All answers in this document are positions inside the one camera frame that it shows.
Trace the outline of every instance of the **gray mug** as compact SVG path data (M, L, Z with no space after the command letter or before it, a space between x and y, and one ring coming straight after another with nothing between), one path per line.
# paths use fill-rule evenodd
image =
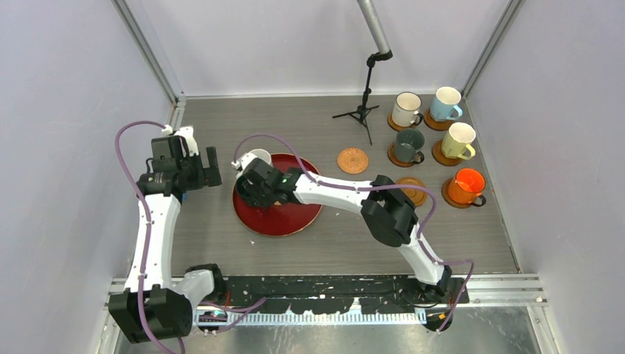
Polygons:
M423 148L425 138L417 129L404 129L397 133L393 153L395 158L404 163L420 164L425 159L419 150Z

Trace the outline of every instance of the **camera stand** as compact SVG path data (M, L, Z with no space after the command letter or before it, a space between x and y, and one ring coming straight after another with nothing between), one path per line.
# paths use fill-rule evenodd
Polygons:
M369 100L369 94L371 93L371 89L369 88L369 83L371 81L371 71L375 66L376 61L388 60L393 56L392 52L388 52L386 54L372 54L367 59L367 66L369 67L369 73L367 74L367 84L365 86L365 91L363 92L363 103L360 104L356 111L347 112L343 114L339 114L337 116L332 116L332 118L346 117L350 116L351 118L356 119L358 123L360 123L367 130L367 136L369 136L369 144L373 145L371 141L371 133L369 133L369 125L367 125L367 116L371 112L371 110L380 107L379 105L375 105L373 107L367 107L367 101Z

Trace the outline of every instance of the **blue object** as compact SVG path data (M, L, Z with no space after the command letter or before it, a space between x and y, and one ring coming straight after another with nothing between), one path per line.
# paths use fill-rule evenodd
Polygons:
M460 103L461 95L458 90L453 87L441 87L436 91L434 101L430 107L430 115L437 122L444 122L446 120L457 120L462 117L462 109L458 107Z

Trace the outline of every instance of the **red plate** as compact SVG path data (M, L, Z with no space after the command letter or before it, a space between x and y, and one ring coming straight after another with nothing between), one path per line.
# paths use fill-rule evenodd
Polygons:
M315 166L305 159L301 160L310 172L319 174ZM271 155L273 166L282 172L289 167L299 167L294 155L288 153L274 153ZM232 204L239 219L252 231L266 236L288 236L303 230L310 225L319 212L321 205L287 204L272 205L266 210L248 206L232 189Z

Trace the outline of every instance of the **wood grain surface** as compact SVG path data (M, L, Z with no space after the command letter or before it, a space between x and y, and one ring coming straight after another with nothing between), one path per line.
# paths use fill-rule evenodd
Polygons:
M423 109L432 97L424 95ZM271 238L253 233L237 218L231 194L235 171L230 167L234 149L253 133L274 133L290 142L323 176L361 181L383 174L393 180L406 176L421 179L438 196L436 213L424 231L438 256L445 260L472 258L477 273L515 272L514 260L493 198L489 182L481 208L455 209L443 201L442 184L462 167L484 172L481 152L456 167L434 161L432 145L444 132L425 124L417 128L425 136L425 162L409 168L393 165L386 156L388 145L397 135L386 122L394 97L372 96L370 105L380 105L369 115L373 146L366 131L349 117L331 116L356 109L359 97L271 97L189 100L183 125L195 127L201 147L215 146L223 185L188 193L175 228L172 274L182 275L189 266L216 263L227 275L270 274L409 274L411 267L401 254L378 243L362 217L325 207L310 226L290 237ZM460 119L469 122L465 115ZM365 172L349 175L337 166L337 156L345 148L360 148L369 156ZM269 138L246 142L241 153L263 148L270 153L286 153L287 148ZM423 218L431 208L428 198L416 209ZM468 268L454 268L466 272Z

